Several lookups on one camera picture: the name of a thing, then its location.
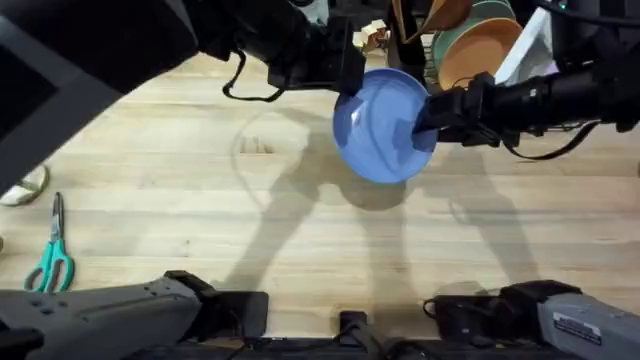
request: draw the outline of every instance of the wooden surface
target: wooden surface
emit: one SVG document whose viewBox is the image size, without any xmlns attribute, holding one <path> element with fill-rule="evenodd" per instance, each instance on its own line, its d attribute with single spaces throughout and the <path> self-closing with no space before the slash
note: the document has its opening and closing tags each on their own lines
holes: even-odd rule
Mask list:
<svg viewBox="0 0 640 360">
<path fill-rule="evenodd" d="M 379 186 L 337 155 L 336 94 L 227 100 L 235 64 L 195 58 L 53 155 L 44 196 L 0 209 L 0 287 L 22 286 L 61 191 L 73 289 L 184 269 L 220 289 L 269 292 L 274 336 L 332 334 L 342 309 L 367 310 L 396 335 L 434 335 L 422 299 L 542 278 L 640 312 L 638 136 L 603 129 L 543 163 L 441 145 L 419 176 Z M 252 62 L 236 92 L 271 92 L 265 77 Z"/>
</svg>

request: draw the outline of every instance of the black cable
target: black cable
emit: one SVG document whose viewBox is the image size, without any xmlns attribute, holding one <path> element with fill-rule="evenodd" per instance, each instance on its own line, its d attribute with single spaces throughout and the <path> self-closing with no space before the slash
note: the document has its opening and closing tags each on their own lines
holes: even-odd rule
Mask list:
<svg viewBox="0 0 640 360">
<path fill-rule="evenodd" d="M 456 82 L 453 83 L 453 85 L 451 85 L 452 88 L 456 87 L 456 85 L 458 85 L 461 81 L 465 81 L 465 80 L 473 80 L 473 76 L 465 76 L 463 78 L 460 78 L 458 80 L 456 80 Z"/>
<path fill-rule="evenodd" d="M 578 121 L 576 123 L 573 124 L 562 124 L 562 125 L 558 125 L 558 126 L 552 126 L 549 128 L 549 132 L 570 132 L 576 129 L 580 129 L 581 127 L 583 127 L 586 123 L 588 123 L 588 120 L 585 121 Z"/>
<path fill-rule="evenodd" d="M 309 345 L 305 345 L 305 346 L 296 346 L 296 347 L 269 348 L 268 346 L 269 346 L 269 344 L 271 344 L 272 339 L 258 339 L 257 341 L 250 342 L 250 341 L 247 341 L 247 339 L 245 338 L 245 339 L 243 339 L 244 343 L 242 344 L 242 346 L 239 347 L 238 349 L 234 350 L 231 354 L 229 354 L 229 356 L 227 356 L 225 360 L 233 360 L 235 357 L 240 355 L 244 350 L 246 350 L 248 348 L 255 349 L 255 350 L 258 350 L 258 351 L 271 352 L 271 353 L 309 352 L 309 351 L 316 351 L 316 350 L 328 348 L 328 347 L 331 347 L 331 346 L 335 345 L 342 337 L 346 336 L 351 331 L 353 331 L 353 329 L 355 329 L 355 327 L 356 326 L 354 324 L 347 326 L 338 335 L 334 336 L 330 340 L 321 341 L 321 342 L 319 341 L 319 342 L 314 343 L 314 344 L 309 344 Z"/>
<path fill-rule="evenodd" d="M 550 153 L 547 153 L 544 155 L 537 155 L 537 156 L 522 155 L 515 149 L 515 146 L 511 144 L 509 141 L 506 141 L 506 139 L 502 135 L 498 134 L 493 129 L 487 127 L 482 123 L 478 123 L 478 125 L 482 127 L 482 129 L 487 133 L 489 133 L 491 136 L 494 136 L 497 139 L 500 139 L 500 141 L 502 141 L 502 143 L 504 144 L 504 147 L 506 147 L 507 150 L 509 150 L 509 152 L 512 153 L 513 155 L 519 158 L 527 159 L 527 160 L 542 161 L 542 160 L 552 160 L 573 151 L 575 148 L 578 147 L 578 145 L 582 144 L 582 142 L 587 138 L 587 136 L 591 134 L 593 129 L 595 129 L 598 125 L 600 125 L 600 121 L 595 120 L 595 121 L 586 123 L 582 127 L 582 129 L 580 129 L 580 131 L 576 134 L 576 136 L 573 139 L 571 139 L 571 141 L 569 141 L 569 143 L 567 143 L 565 146 L 561 147 L 558 150 L 552 151 Z"/>
<path fill-rule="evenodd" d="M 306 351 L 315 351 L 320 349 L 325 349 L 335 345 L 340 339 L 342 339 L 347 334 L 351 333 L 356 328 L 355 324 L 348 325 L 344 328 L 338 335 L 334 336 L 330 340 L 318 341 L 314 344 L 304 345 L 304 346 L 296 346 L 296 347 L 276 347 L 276 348 L 264 348 L 260 350 L 268 351 L 268 352 L 277 352 L 277 353 L 296 353 L 296 352 L 306 352 Z"/>
<path fill-rule="evenodd" d="M 235 311 L 229 309 L 229 314 L 233 317 L 233 319 L 236 321 L 236 329 L 238 330 L 238 332 L 240 333 L 240 338 L 241 339 L 245 339 L 245 332 L 244 332 L 244 324 L 242 323 L 242 321 L 240 320 L 240 317 L 238 316 L 238 314 L 236 314 Z"/>
<path fill-rule="evenodd" d="M 420 351 L 420 355 L 427 360 L 440 360 L 440 357 L 434 355 L 430 349 L 413 340 L 401 340 L 396 342 L 384 353 L 383 358 L 386 360 L 396 360 L 402 355 L 400 351 L 407 348 Z"/>
<path fill-rule="evenodd" d="M 249 343 L 245 342 L 239 348 L 235 349 L 229 356 L 225 358 L 225 360 L 233 360 L 236 356 L 240 355 L 247 347 L 249 347 Z"/>
<path fill-rule="evenodd" d="M 555 5 L 546 0 L 533 0 L 533 2 L 557 15 L 561 15 L 573 20 L 579 20 L 582 22 L 601 25 L 601 26 L 614 26 L 614 27 L 626 27 L 626 28 L 640 28 L 640 19 L 630 19 L 622 17 L 610 17 L 610 16 L 597 16 L 581 13 L 579 11 L 563 9 L 558 5 Z"/>
<path fill-rule="evenodd" d="M 422 311 L 424 312 L 425 315 L 427 315 L 428 318 L 432 319 L 432 320 L 436 320 L 436 315 L 432 312 L 430 312 L 429 310 L 427 310 L 427 305 L 429 304 L 433 304 L 433 299 L 428 299 L 425 300 L 422 303 Z"/>
<path fill-rule="evenodd" d="M 257 96 L 243 97 L 243 96 L 235 96 L 231 94 L 231 89 L 233 89 L 234 85 L 236 84 L 236 81 L 238 81 L 238 77 L 242 73 L 242 70 L 244 69 L 244 66 L 247 63 L 247 55 L 245 55 L 242 51 L 237 49 L 234 49 L 231 51 L 236 55 L 238 55 L 238 57 L 240 58 L 240 62 L 238 63 L 238 68 L 236 69 L 235 75 L 233 75 L 231 80 L 229 80 L 229 82 L 222 87 L 222 93 L 226 97 L 234 100 L 274 102 L 280 96 L 282 96 L 282 94 L 284 94 L 285 91 L 287 91 L 287 86 L 289 84 L 288 76 L 285 79 L 285 86 L 282 88 L 279 88 L 275 93 L 271 94 L 268 97 L 257 97 Z"/>
</svg>

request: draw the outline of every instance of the scissors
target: scissors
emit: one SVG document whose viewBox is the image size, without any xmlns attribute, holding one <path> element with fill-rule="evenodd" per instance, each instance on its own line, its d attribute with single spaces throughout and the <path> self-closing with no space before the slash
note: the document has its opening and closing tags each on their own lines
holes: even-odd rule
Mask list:
<svg viewBox="0 0 640 360">
<path fill-rule="evenodd" d="M 53 200 L 53 224 L 51 227 L 51 238 L 44 248 L 40 262 L 35 269 L 29 273 L 24 282 L 24 288 L 37 292 L 58 292 L 64 291 L 71 285 L 73 280 L 73 260 L 64 249 L 63 239 L 64 208 L 62 194 L 56 193 Z"/>
</svg>

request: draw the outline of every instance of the plate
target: plate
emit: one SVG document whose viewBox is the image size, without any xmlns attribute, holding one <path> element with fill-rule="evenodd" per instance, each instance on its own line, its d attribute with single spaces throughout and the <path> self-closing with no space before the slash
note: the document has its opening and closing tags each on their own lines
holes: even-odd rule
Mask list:
<svg viewBox="0 0 640 360">
<path fill-rule="evenodd" d="M 364 75 L 353 97 L 342 94 L 333 115 L 333 137 L 344 161 L 376 183 L 399 183 L 427 164 L 437 130 L 412 134 L 427 90 L 397 69 L 374 69 Z"/>
<path fill-rule="evenodd" d="M 438 69 L 440 87 L 467 87 L 476 74 L 495 75 L 521 33 L 518 22 L 508 18 L 488 19 L 470 27 L 447 49 Z"/>
</svg>

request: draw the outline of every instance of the label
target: label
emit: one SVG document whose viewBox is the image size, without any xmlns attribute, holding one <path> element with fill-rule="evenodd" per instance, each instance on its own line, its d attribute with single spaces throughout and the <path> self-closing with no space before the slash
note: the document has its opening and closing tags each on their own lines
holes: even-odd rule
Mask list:
<svg viewBox="0 0 640 360">
<path fill-rule="evenodd" d="M 562 332 L 579 337 L 594 345 L 602 345 L 602 333 L 597 326 L 557 312 L 553 313 L 553 326 Z"/>
</svg>

